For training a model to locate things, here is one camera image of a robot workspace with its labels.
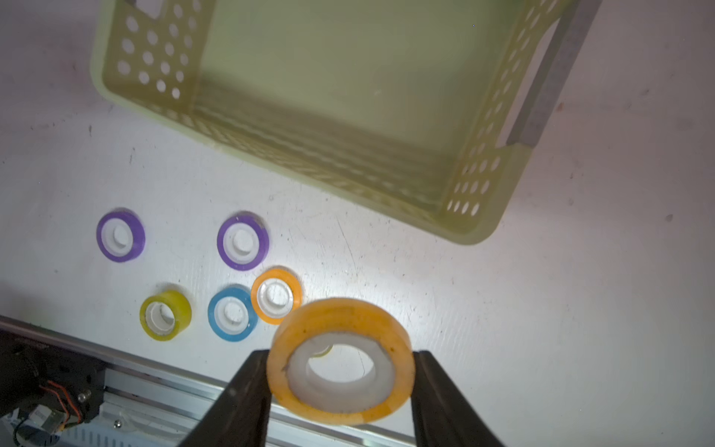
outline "clear yellow tape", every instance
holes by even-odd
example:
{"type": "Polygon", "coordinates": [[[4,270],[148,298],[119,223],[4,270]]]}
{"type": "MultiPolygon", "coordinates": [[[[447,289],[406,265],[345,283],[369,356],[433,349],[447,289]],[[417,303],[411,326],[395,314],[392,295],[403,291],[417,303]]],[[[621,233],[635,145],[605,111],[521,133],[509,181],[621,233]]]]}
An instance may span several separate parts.
{"type": "Polygon", "coordinates": [[[359,425],[394,413],[410,397],[415,383],[415,359],[405,329],[378,306],[349,298],[319,300],[294,309],[275,333],[266,369],[268,386],[281,405],[303,418],[333,425],[359,425]],[[380,344],[395,366],[395,385],[385,401],[359,413],[328,413],[295,396],[287,378],[290,356],[306,340],[325,333],[354,333],[380,344]]]}
{"type": "Polygon", "coordinates": [[[139,321],[144,328],[144,332],[151,338],[158,341],[168,341],[176,337],[181,331],[186,329],[191,323],[191,304],[181,293],[176,290],[166,292],[147,298],[139,310],[139,321]],[[152,330],[147,324],[147,310],[153,303],[166,305],[174,314],[174,327],[170,332],[161,334],[152,330]]]}

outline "orange wire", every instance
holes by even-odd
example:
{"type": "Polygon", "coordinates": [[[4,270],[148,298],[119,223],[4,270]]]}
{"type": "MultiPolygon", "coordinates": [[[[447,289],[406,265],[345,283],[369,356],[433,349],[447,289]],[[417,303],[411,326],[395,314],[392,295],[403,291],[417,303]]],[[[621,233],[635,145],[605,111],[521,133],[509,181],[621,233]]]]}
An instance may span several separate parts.
{"type": "Polygon", "coordinates": [[[49,391],[50,393],[54,394],[57,397],[57,400],[59,401],[59,405],[62,406],[62,410],[64,410],[64,422],[62,423],[62,428],[64,428],[65,424],[67,424],[67,421],[69,421],[69,411],[67,411],[67,407],[64,406],[64,402],[62,402],[62,398],[59,397],[59,393],[57,393],[55,390],[52,390],[50,388],[44,387],[40,385],[41,390],[49,391]]]}
{"type": "Polygon", "coordinates": [[[74,406],[74,402],[72,402],[72,399],[69,397],[69,393],[67,393],[67,389],[64,386],[53,382],[52,380],[48,380],[47,383],[54,386],[55,388],[61,389],[64,392],[65,397],[67,397],[67,403],[69,403],[69,406],[71,406],[72,410],[74,410],[74,414],[77,415],[77,423],[82,422],[82,415],[79,413],[79,410],[77,410],[77,407],[74,406]]]}

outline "yellow tape roll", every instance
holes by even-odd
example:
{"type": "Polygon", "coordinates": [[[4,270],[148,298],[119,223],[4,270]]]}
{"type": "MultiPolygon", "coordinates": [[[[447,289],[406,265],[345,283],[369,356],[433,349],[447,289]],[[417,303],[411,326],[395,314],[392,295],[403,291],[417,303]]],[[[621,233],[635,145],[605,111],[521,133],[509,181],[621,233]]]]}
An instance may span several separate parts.
{"type": "Polygon", "coordinates": [[[412,393],[415,360],[405,329],[376,305],[348,298],[293,310],[273,338],[268,385],[281,405],[311,421],[358,425],[384,418],[412,393]],[[348,383],[325,380],[308,359],[333,344],[367,353],[373,369],[348,383]]]}
{"type": "Polygon", "coordinates": [[[181,293],[167,290],[144,301],[139,309],[139,321],[149,337],[158,341],[171,340],[191,323],[191,305],[181,293]],[[162,316],[162,304],[174,314],[173,322],[162,316]]]}

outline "tape roll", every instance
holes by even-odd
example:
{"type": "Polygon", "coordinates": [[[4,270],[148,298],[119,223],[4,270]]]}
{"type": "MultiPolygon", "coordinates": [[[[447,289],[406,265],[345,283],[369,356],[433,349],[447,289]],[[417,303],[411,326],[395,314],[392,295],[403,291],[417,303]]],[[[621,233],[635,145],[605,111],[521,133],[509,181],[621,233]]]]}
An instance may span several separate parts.
{"type": "Polygon", "coordinates": [[[251,270],[268,254],[270,240],[261,220],[247,212],[229,217],[216,241],[219,256],[234,270],[251,270]]]}
{"type": "Polygon", "coordinates": [[[253,282],[251,303],[261,320],[279,325],[286,315],[303,303],[303,289],[293,274],[274,268],[253,282]]]}
{"type": "Polygon", "coordinates": [[[230,287],[218,292],[209,303],[209,326],[226,341],[241,341],[258,324],[251,306],[251,295],[242,288],[230,287]]]}
{"type": "Polygon", "coordinates": [[[406,402],[415,360],[407,332],[389,313],[364,301],[331,298],[283,320],[268,355],[267,377],[278,402],[298,416],[351,426],[384,418],[406,402]],[[373,368],[353,382],[320,377],[308,360],[335,344],[362,350],[373,368]]]}
{"type": "Polygon", "coordinates": [[[191,323],[191,305],[181,293],[167,290],[144,301],[139,309],[139,321],[149,337],[168,341],[191,323]],[[173,315],[167,315],[162,306],[169,308],[173,315]]]}
{"type": "Polygon", "coordinates": [[[99,250],[114,262],[130,261],[141,255],[147,239],[137,215],[126,209],[102,216],[96,233],[99,250]]]}

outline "orange tape roll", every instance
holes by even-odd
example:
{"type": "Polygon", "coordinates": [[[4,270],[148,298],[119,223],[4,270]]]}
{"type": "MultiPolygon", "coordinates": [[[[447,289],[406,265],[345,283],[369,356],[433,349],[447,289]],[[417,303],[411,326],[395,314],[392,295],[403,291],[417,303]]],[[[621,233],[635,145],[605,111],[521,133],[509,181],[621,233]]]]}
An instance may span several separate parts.
{"type": "Polygon", "coordinates": [[[274,268],[253,282],[251,303],[261,320],[279,325],[286,315],[303,303],[303,289],[298,278],[290,272],[274,268]]]}
{"type": "Polygon", "coordinates": [[[268,386],[281,405],[334,425],[359,425],[394,413],[415,383],[405,329],[378,306],[349,298],[315,301],[290,313],[275,333],[266,366],[268,386]],[[362,350],[373,368],[353,382],[320,377],[308,360],[336,344],[362,350]]]}

